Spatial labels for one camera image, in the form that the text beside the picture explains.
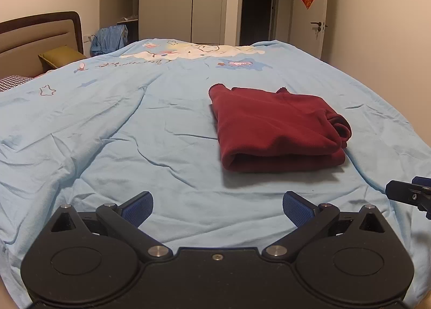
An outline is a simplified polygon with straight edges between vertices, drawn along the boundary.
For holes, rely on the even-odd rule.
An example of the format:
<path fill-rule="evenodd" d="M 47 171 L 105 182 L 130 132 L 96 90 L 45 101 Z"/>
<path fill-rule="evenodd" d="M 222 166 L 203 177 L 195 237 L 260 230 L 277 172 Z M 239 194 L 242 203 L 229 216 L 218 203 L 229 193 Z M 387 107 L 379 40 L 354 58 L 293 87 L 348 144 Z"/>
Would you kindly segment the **olive green pillow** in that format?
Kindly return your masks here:
<path fill-rule="evenodd" d="M 67 64 L 87 59 L 84 54 L 69 46 L 57 47 L 44 53 L 40 53 L 38 56 L 39 59 L 47 64 L 51 69 L 61 68 Z"/>

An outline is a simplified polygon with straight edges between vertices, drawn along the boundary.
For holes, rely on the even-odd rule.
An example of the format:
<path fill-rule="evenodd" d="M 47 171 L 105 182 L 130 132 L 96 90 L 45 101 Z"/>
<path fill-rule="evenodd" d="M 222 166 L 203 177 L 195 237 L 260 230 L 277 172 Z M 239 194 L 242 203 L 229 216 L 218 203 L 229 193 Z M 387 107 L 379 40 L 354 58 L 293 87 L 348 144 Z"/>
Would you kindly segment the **white bedroom door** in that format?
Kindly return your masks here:
<path fill-rule="evenodd" d="M 299 49 L 321 58 L 325 30 L 316 33 L 311 22 L 326 22 L 327 0 L 314 0 L 307 10 L 301 0 L 293 0 L 289 42 Z"/>

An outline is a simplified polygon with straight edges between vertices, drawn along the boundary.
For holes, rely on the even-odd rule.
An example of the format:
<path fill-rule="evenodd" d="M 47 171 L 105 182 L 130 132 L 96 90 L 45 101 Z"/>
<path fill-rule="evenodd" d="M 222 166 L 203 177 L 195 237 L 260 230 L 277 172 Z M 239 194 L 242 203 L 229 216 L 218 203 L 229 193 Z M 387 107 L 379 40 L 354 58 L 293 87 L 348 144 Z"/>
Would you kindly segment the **dark red long-sleeve shirt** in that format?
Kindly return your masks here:
<path fill-rule="evenodd" d="M 237 173 L 285 173 L 340 166 L 348 121 L 322 98 L 252 88 L 209 89 L 221 163 Z"/>

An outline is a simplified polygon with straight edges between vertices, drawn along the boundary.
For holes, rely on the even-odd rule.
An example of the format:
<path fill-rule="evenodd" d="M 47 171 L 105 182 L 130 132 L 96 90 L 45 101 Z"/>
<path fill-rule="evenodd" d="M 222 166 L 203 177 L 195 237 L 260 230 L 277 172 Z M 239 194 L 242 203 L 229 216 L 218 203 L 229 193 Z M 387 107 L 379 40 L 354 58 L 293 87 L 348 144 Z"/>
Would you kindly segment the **brown beige bed headboard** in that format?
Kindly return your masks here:
<path fill-rule="evenodd" d="M 37 77 L 49 70 L 39 55 L 68 46 L 83 52 L 80 16 L 75 11 L 50 12 L 1 23 L 1 77 Z"/>

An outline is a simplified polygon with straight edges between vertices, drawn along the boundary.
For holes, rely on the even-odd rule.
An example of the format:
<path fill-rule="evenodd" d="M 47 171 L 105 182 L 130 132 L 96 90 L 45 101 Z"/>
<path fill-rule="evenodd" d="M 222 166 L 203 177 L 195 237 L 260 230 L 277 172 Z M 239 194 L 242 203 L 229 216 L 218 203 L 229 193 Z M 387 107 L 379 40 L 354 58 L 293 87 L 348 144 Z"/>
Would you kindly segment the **blue garment on chair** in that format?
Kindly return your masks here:
<path fill-rule="evenodd" d="M 128 44 L 128 29 L 125 25 L 109 26 L 101 28 L 93 35 L 90 55 L 100 56 L 115 52 Z"/>

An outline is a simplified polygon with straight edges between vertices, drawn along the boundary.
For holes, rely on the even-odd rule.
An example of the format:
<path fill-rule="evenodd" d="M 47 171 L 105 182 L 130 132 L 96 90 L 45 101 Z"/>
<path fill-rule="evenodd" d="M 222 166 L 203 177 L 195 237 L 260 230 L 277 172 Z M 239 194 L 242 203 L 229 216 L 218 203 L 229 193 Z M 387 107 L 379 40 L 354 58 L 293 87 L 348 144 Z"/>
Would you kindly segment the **light blue cartoon bedsheet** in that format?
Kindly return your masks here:
<path fill-rule="evenodd" d="M 352 128 L 346 162 L 315 173 L 227 172 L 208 95 L 217 83 L 323 98 Z M 430 291 L 430 221 L 384 188 L 429 175 L 430 147 L 392 105 L 292 45 L 143 40 L 1 94 L 1 277 L 27 307 L 20 264 L 62 204 L 92 211 L 149 191 L 155 208 L 143 230 L 172 249 L 262 248 L 293 230 L 281 207 L 293 190 L 345 211 L 377 206 L 412 258 L 406 301 L 416 305 Z"/>

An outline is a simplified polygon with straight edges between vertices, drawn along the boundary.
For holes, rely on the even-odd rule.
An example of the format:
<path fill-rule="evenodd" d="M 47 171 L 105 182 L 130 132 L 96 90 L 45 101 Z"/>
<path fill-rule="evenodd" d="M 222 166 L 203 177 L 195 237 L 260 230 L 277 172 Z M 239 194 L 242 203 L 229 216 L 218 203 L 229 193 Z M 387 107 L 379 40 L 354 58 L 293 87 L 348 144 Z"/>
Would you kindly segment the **checkered red white pillow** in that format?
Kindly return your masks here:
<path fill-rule="evenodd" d="M 10 75 L 2 77 L 0 79 L 0 92 L 8 91 L 31 80 L 32 77 L 24 77 L 20 75 Z"/>

